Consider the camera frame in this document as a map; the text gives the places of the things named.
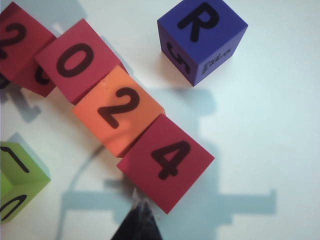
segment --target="pink block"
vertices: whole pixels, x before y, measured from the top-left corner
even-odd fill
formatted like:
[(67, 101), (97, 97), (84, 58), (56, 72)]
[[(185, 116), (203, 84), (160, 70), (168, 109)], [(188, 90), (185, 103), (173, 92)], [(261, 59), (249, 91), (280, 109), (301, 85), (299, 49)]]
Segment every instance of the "pink block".
[(84, 19), (37, 54), (35, 59), (74, 105), (121, 64)]
[(0, 72), (8, 80), (46, 97), (55, 84), (36, 78), (39, 65), (34, 56), (56, 37), (14, 2), (0, 14), (0, 22)]
[(213, 160), (161, 114), (117, 167), (168, 214)]

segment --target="dark object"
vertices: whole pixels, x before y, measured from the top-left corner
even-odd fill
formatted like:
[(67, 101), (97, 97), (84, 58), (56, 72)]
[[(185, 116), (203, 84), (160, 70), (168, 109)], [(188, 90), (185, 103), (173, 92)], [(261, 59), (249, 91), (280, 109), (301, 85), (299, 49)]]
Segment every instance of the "dark object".
[(146, 200), (138, 199), (133, 203), (111, 240), (163, 240)]
[(9, 84), (10, 84), (10, 81), (0, 73), (0, 89), (4, 89)]

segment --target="white surface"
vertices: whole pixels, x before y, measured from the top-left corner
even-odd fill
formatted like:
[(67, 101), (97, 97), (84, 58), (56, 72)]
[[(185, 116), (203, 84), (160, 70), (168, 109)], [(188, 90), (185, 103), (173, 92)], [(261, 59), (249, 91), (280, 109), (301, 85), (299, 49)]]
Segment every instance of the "white surface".
[[(320, 1), (227, 0), (249, 27), (194, 88), (160, 50), (156, 21), (178, 0), (16, 2), (56, 36), (85, 18), (216, 157), (169, 215), (154, 206), (164, 240), (319, 239)], [(1, 226), (1, 239), (107, 240), (130, 209), (119, 160), (71, 108), (58, 89), (47, 98), (1, 92), (1, 139), (27, 142), (52, 179)]]

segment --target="black number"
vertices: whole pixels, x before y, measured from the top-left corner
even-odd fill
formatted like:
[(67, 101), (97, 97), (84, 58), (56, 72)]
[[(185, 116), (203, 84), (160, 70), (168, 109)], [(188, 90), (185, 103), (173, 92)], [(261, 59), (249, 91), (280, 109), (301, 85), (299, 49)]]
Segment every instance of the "black number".
[(10, 201), (8, 201), (7, 203), (5, 203), (1, 208), (0, 208), (0, 213), (11, 203), (15, 202), (15, 201), (19, 201), (14, 208), (12, 208), (2, 219), (1, 221), (6, 220), (8, 217), (10, 217), (10, 215), (26, 200), (27, 195), (23, 194), (20, 196), (17, 196), (13, 199), (11, 199)]
[(27, 29), (20, 23), (11, 23), (5, 28), (5, 31), (8, 33), (14, 30), (18, 32), (16, 36), (0, 40), (0, 59), (6, 59), (8, 57), (7, 53), (3, 49), (1, 49), (1, 47), (17, 44), (26, 37)]
[(10, 81), (0, 73), (0, 89), (4, 89), (9, 84), (10, 84)]
[[(188, 155), (190, 149), (191, 147), (188, 142), (179, 141), (172, 145), (154, 150), (151, 153), (151, 156), (163, 167), (163, 169), (158, 174), (159, 178), (162, 180), (166, 180), (169, 175), (176, 176), (178, 174), (177, 166)], [(172, 153), (176, 150), (178, 150), (178, 152), (173, 156), (173, 158), (170, 161), (168, 161), (165, 158), (165, 155)]]
[(38, 66), (38, 68), (35, 71), (34, 78), (38, 84), (47, 85), (48, 83), (50, 83), (50, 79), (44, 78), (42, 76), (43, 72), (44, 69), (41, 66)]
[[(80, 62), (72, 69), (66, 69), (65, 64), (68, 59), (80, 51), (85, 52), (85, 58), (82, 60), (82, 62)], [(64, 51), (64, 53), (59, 57), (58, 62), (56, 63), (56, 69), (61, 76), (65, 78), (71, 78), (82, 73), (91, 64), (93, 59), (94, 51), (92, 50), (92, 48), (88, 44), (78, 43)]]
[(172, 44), (170, 42), (166, 43), (166, 46), (169, 50), (169, 53), (171, 54), (171, 56), (179, 63), (179, 64), (184, 64), (184, 69), (186, 71), (187, 74), (190, 74), (190, 66), (186, 63), (186, 61), (180, 56), (180, 54), (177, 54), (177, 56), (174, 55), (174, 53), (172, 52)]
[[(210, 19), (208, 21), (202, 21), (201, 18), (199, 18), (199, 16), (204, 12), (210, 15)], [(208, 3), (203, 2), (189, 15), (178, 22), (177, 27), (179, 29), (184, 29), (186, 26), (192, 23), (190, 39), (195, 43), (199, 40), (200, 28), (212, 29), (218, 24), (219, 20), (220, 17), (217, 11), (214, 10)]]
[(130, 87), (120, 88), (118, 91), (116, 91), (115, 95), (118, 98), (121, 98), (123, 96), (129, 96), (130, 101), (124, 105), (102, 106), (102, 107), (99, 107), (98, 109), (98, 113), (100, 114), (100, 116), (103, 117), (103, 119), (106, 120), (107, 123), (110, 124), (110, 126), (114, 129), (119, 127), (119, 123), (112, 116), (112, 114), (122, 114), (122, 113), (130, 112), (134, 110), (136, 107), (138, 107), (140, 102), (139, 94)]
[(19, 167), (25, 172), (30, 173), (29, 169), (24, 165), (24, 163), (17, 157), (17, 155), (11, 150), (10, 147), (7, 146), (0, 146), (0, 149), (4, 152), (7, 152), (10, 154), (10, 156), (13, 158), (13, 160), (19, 165)]

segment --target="letter block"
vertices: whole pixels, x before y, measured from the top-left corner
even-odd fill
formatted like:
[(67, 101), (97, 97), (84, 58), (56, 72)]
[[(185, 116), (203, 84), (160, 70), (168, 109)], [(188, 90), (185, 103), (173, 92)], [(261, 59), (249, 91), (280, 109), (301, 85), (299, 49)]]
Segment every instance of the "letter block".
[(1, 142), (1, 223), (12, 220), (49, 182), (18, 143)]
[(161, 114), (117, 167), (168, 214), (213, 160)]
[(90, 89), (121, 61), (81, 19), (35, 59), (72, 104), (77, 104)]
[(73, 109), (73, 113), (116, 157), (165, 111), (120, 66), (116, 66)]
[(183, 0), (157, 25), (162, 52), (192, 86), (234, 54), (248, 27), (222, 0)]
[(46, 97), (56, 87), (34, 56), (56, 37), (12, 2), (0, 14), (0, 72), (7, 80)]

